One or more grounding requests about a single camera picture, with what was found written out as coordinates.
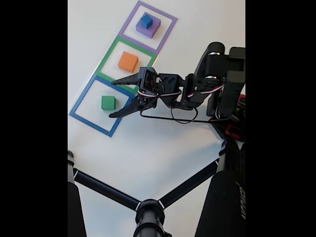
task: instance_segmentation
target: green cube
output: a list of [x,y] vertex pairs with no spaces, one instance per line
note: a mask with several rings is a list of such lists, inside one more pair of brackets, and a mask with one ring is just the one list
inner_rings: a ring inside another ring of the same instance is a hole
[[115,110],[115,97],[102,96],[101,108],[103,110]]

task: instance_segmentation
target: purple square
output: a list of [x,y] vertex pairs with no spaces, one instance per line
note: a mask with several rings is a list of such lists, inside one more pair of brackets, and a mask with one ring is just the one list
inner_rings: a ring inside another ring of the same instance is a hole
[[[164,36],[163,36],[163,38],[162,38],[162,40],[161,40],[161,42],[160,42],[158,48],[151,48],[151,47],[149,47],[148,45],[146,45],[146,44],[144,44],[144,43],[141,43],[141,42],[139,42],[138,40],[133,39],[133,38],[131,38],[131,37],[129,37],[129,36],[127,36],[127,35],[124,34],[124,31],[126,30],[128,24],[130,23],[131,19],[133,18],[133,16],[135,15],[136,11],[138,10],[138,8],[139,8],[140,6],[143,6],[143,7],[145,7],[145,8],[148,8],[148,9],[152,10],[152,11],[155,11],[155,12],[157,12],[158,14],[163,15],[163,16],[165,16],[165,17],[168,17],[169,19],[172,20],[172,22],[171,22],[171,24],[170,24],[168,30],[166,31],[166,33],[165,33]],[[133,8],[132,12],[131,12],[130,15],[128,16],[127,20],[125,21],[123,27],[122,27],[121,30],[119,31],[118,36],[120,36],[120,37],[122,37],[122,38],[124,38],[124,39],[126,39],[126,40],[128,40],[128,41],[130,41],[130,42],[132,42],[132,43],[135,43],[135,44],[137,44],[138,46],[141,46],[142,48],[149,50],[150,52],[153,52],[153,53],[155,53],[155,54],[159,54],[159,52],[161,51],[162,46],[163,46],[164,43],[166,42],[166,40],[167,40],[168,36],[170,35],[170,33],[171,33],[171,31],[172,31],[174,25],[176,24],[177,20],[178,20],[178,18],[176,18],[176,17],[174,17],[174,16],[171,16],[170,14],[168,14],[168,13],[166,13],[166,12],[164,12],[164,11],[161,11],[161,10],[159,10],[159,9],[153,7],[153,6],[150,6],[149,4],[144,3],[144,2],[142,2],[142,1],[138,1],[137,4],[135,5],[135,7]]]
[[152,25],[146,29],[142,23],[141,23],[141,19],[138,21],[137,25],[136,25],[136,30],[146,36],[148,36],[149,38],[153,38],[154,34],[156,33],[156,31],[158,30],[159,26],[160,26],[160,19],[154,17],[153,15],[149,14],[149,13],[144,13],[142,17],[144,17],[145,15],[149,15],[152,20],[153,23]]

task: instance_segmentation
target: black tripod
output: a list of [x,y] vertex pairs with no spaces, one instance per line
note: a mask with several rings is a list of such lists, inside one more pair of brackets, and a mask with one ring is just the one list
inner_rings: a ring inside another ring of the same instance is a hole
[[171,237],[165,232],[164,209],[213,176],[195,237],[245,236],[245,143],[239,150],[233,137],[222,145],[220,158],[159,200],[139,201],[99,180],[73,169],[74,158],[68,151],[68,237],[85,237],[78,182],[136,211],[133,237]]

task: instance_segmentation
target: colored block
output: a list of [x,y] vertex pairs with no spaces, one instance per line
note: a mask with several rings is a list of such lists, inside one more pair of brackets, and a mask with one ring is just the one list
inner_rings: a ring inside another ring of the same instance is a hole
[[142,18],[145,16],[145,15],[149,15],[152,19],[153,19],[153,23],[152,25],[146,29],[143,25],[142,25],[142,22],[141,20],[139,20],[139,22],[137,23],[136,25],[136,30],[146,36],[148,36],[149,38],[153,38],[154,37],[154,34],[156,33],[156,31],[158,30],[159,26],[160,26],[160,19],[154,17],[153,15],[151,14],[148,14],[148,13],[144,13]]
[[141,21],[143,27],[145,27],[146,29],[148,29],[153,24],[153,19],[148,14],[143,16],[140,19],[140,21]]
[[101,108],[103,110],[115,110],[115,97],[102,96]]
[[130,73],[133,73],[137,62],[138,57],[136,55],[124,51],[118,62],[118,67]]

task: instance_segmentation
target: blue square outline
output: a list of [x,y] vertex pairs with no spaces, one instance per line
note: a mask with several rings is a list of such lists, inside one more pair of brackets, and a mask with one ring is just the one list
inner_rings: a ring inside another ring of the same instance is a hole
[[134,95],[127,91],[127,90],[124,90],[123,88],[121,87],[118,87],[116,85],[112,85],[110,81],[107,81],[101,77],[99,77],[98,75],[96,74],[93,74],[93,76],[90,78],[90,81],[88,82],[88,84],[85,86],[84,90],[82,91],[81,95],[79,96],[78,100],[76,101],[75,105],[73,106],[73,108],[71,109],[69,115],[74,117],[75,119],[78,119],[79,121],[85,123],[86,125],[90,126],[90,127],[93,127],[94,129],[104,133],[105,135],[108,135],[109,137],[112,137],[112,135],[114,134],[116,128],[118,127],[120,121],[122,120],[122,118],[117,118],[117,120],[115,121],[113,127],[111,128],[110,131],[108,130],[105,130],[104,128],[101,128],[100,126],[86,120],[85,118],[79,116],[76,114],[76,110],[77,108],[79,107],[80,103],[82,102],[82,100],[84,99],[85,95],[87,94],[88,90],[90,89],[90,87],[92,86],[93,82],[97,80],[101,83],[103,83],[104,85],[107,85],[121,93],[123,93],[124,95],[127,95],[129,97],[128,101],[126,102],[125,106],[126,107],[127,105],[129,105],[131,102],[132,102],[132,99],[134,98]]

